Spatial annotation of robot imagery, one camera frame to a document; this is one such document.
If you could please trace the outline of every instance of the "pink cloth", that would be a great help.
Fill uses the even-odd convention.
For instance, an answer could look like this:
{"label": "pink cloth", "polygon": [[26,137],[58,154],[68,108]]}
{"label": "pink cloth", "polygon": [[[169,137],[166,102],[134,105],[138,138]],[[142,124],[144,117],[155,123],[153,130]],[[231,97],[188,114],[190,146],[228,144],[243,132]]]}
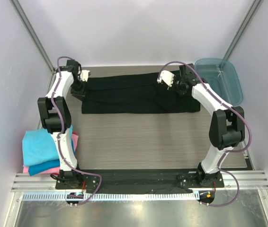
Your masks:
{"label": "pink cloth", "polygon": [[[76,135],[75,133],[72,134],[71,139],[73,141],[73,146],[74,146],[74,150],[76,150],[77,147],[77,142],[78,142],[78,135]],[[39,174],[58,174],[59,173],[60,168],[59,167],[55,167],[55,168],[51,168],[48,170],[45,170]],[[24,174],[28,174],[29,173],[29,167],[24,166],[24,170],[23,170]]]}

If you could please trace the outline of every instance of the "shiny concrete floor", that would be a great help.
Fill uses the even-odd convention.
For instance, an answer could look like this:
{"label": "shiny concrete floor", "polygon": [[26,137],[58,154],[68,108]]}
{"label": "shiny concrete floor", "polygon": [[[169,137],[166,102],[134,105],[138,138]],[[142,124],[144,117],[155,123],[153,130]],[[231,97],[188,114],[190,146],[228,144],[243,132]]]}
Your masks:
{"label": "shiny concrete floor", "polygon": [[[161,66],[89,68],[92,77],[157,72]],[[168,70],[177,70],[172,66]],[[84,169],[196,168],[210,147],[210,114],[82,114],[81,102],[67,96],[76,157]],[[223,167],[246,167],[243,154],[229,154]]]}
{"label": "shiny concrete floor", "polygon": [[[235,191],[217,191],[222,204]],[[77,208],[63,201],[22,202],[16,227],[268,227],[257,190],[241,191],[239,198],[223,208],[197,201],[91,202]],[[36,215],[47,215],[38,218]]]}

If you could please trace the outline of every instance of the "transparent teal container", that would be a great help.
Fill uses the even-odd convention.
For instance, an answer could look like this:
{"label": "transparent teal container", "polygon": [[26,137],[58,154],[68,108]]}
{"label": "transparent teal container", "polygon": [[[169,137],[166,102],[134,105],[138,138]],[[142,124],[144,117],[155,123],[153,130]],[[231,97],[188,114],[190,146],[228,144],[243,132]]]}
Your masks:
{"label": "transparent teal container", "polygon": [[234,66],[226,60],[204,58],[196,61],[195,70],[210,87],[233,106],[242,103],[243,95]]}

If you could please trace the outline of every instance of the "white vent strip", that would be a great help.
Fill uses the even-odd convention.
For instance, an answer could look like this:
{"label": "white vent strip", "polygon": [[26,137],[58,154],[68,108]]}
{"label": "white vent strip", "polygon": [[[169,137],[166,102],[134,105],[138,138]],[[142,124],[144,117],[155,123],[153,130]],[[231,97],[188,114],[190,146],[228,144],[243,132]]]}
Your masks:
{"label": "white vent strip", "polygon": [[[69,192],[25,192],[22,201],[82,201],[91,194],[84,194],[84,198],[67,199]],[[91,201],[158,201],[158,200],[199,200],[198,191],[189,194],[96,194]]]}

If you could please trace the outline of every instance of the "white wall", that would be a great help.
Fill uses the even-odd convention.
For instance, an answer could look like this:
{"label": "white wall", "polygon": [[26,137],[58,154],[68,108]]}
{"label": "white wall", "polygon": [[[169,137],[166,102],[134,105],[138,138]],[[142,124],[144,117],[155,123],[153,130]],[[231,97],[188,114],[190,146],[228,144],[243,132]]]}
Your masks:
{"label": "white wall", "polygon": [[252,0],[20,0],[56,65],[162,65],[222,58]]}
{"label": "white wall", "polygon": [[49,77],[12,5],[0,0],[0,226],[22,166],[22,137],[37,126],[37,99],[45,94]]}
{"label": "white wall", "polygon": [[242,106],[252,127],[253,163],[268,177],[268,1],[263,1],[230,61],[238,73]]}

